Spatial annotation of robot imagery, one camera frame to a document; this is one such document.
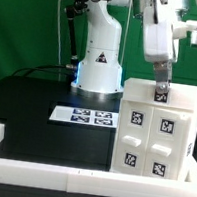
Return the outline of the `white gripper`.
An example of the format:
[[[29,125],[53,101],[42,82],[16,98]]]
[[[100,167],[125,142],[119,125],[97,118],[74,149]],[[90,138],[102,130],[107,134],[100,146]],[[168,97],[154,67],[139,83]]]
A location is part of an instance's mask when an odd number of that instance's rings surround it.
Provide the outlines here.
[[[178,40],[173,39],[173,24],[178,20],[175,11],[162,8],[158,23],[154,22],[154,8],[148,6],[143,14],[143,50],[147,62],[152,62],[157,93],[169,92],[172,63],[178,58]]]

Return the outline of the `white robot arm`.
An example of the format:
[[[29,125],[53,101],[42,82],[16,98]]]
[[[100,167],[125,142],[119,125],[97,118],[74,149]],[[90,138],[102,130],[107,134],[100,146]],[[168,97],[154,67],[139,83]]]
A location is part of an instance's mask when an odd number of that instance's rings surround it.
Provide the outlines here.
[[[88,17],[85,58],[77,66],[71,86],[83,93],[112,95],[123,91],[118,54],[122,28],[107,6],[133,6],[142,22],[144,58],[154,67],[156,91],[169,92],[172,64],[178,58],[179,40],[190,36],[197,46],[197,21],[183,22],[188,0],[75,0],[73,10]]]

